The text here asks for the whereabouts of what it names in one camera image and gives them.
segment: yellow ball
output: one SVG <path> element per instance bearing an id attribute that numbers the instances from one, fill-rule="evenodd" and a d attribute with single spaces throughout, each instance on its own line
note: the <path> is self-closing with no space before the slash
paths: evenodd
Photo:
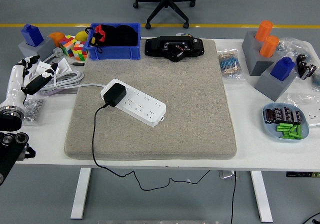
<path id="1" fill-rule="evenodd" d="M 80 31 L 76 34 L 75 39 L 77 41 L 86 42 L 86 40 L 88 39 L 88 34 L 85 31 Z"/>

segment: gray holder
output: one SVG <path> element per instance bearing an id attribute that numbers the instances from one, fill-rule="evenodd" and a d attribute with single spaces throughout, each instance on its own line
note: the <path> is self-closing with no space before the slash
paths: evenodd
<path id="1" fill-rule="evenodd" d="M 270 74 L 275 64 L 276 62 L 261 74 L 254 87 L 273 101 L 276 101 L 289 88 L 290 84 L 297 76 L 294 72 L 290 72 L 289 76 L 285 78 L 284 81 L 280 81 Z"/>
<path id="2" fill-rule="evenodd" d="M 255 31 L 248 31 L 242 43 L 242 49 L 245 55 L 246 66 L 250 76 L 260 76 L 274 62 L 281 59 L 276 52 L 270 58 L 260 55 L 260 49 L 263 42 L 256 40 Z"/>
<path id="3" fill-rule="evenodd" d="M 37 47 L 33 47 L 29 44 L 26 44 L 24 40 L 21 42 L 18 47 L 24 57 L 30 57 L 35 55 L 40 55 L 40 60 L 43 61 L 54 53 L 55 43 L 50 37 L 43 37 L 42 41 Z"/>

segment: rubik's cube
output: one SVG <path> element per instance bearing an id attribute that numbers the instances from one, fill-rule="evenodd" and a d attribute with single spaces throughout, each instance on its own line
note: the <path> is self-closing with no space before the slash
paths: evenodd
<path id="1" fill-rule="evenodd" d="M 88 55 L 88 49 L 85 47 L 86 42 L 77 41 L 74 44 L 72 52 L 78 61 L 85 61 Z"/>
<path id="2" fill-rule="evenodd" d="M 65 36 L 63 39 L 59 41 L 59 47 L 63 50 L 64 54 L 68 57 L 72 57 L 74 53 L 72 49 L 76 43 L 76 39 L 71 35 Z"/>

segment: yellow floor line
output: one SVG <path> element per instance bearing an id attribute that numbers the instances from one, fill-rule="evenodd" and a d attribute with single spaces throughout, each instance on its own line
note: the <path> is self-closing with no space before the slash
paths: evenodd
<path id="1" fill-rule="evenodd" d="M 0 23 L 0 27 L 23 27 L 25 23 Z M 32 23 L 37 27 L 90 27 L 90 23 Z M 183 23 L 152 23 L 152 27 L 182 27 Z M 228 24 L 228 23 L 191 23 L 192 28 L 258 28 L 259 24 Z M 320 25 L 315 24 L 275 24 L 274 28 L 305 28 L 305 29 L 320 29 Z"/>

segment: white table leg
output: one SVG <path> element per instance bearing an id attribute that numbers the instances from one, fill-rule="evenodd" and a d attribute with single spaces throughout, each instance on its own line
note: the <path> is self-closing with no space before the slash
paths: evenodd
<path id="1" fill-rule="evenodd" d="M 91 168 L 81 168 L 70 219 L 82 219 L 89 186 Z"/>
<path id="2" fill-rule="evenodd" d="M 260 171 L 251 171 L 251 178 L 262 223 L 273 223 L 264 179 Z"/>

